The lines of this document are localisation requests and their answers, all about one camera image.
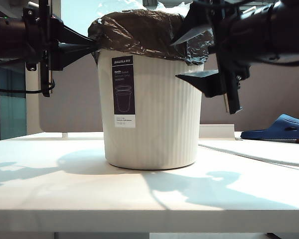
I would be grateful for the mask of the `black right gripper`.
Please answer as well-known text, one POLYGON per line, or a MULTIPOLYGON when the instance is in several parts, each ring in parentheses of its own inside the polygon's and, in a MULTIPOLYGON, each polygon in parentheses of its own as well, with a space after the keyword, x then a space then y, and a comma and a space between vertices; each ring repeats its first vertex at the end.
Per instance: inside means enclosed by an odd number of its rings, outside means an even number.
POLYGON ((241 24, 244 20, 237 6, 216 7, 208 1, 194 0, 171 45, 179 45, 212 29, 218 70, 187 72, 176 75, 201 91, 205 97, 225 95, 227 112, 235 114, 241 105, 238 90, 240 81, 250 77, 247 60, 247 41, 251 29, 241 24))

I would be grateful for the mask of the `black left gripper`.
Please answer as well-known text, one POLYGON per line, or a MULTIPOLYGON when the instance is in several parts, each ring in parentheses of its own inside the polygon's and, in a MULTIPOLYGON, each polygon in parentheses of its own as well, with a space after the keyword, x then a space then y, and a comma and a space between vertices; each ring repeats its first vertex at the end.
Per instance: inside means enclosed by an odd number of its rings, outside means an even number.
POLYGON ((26 45, 29 55, 25 60, 27 71, 37 72, 40 89, 28 94, 43 94, 50 97, 55 87, 54 71, 61 71, 83 56, 98 51, 100 45, 93 39, 69 28, 53 13, 53 1, 40 0, 38 4, 28 3, 23 9, 22 20, 26 29, 26 45), (61 43, 53 32, 59 23, 61 43))

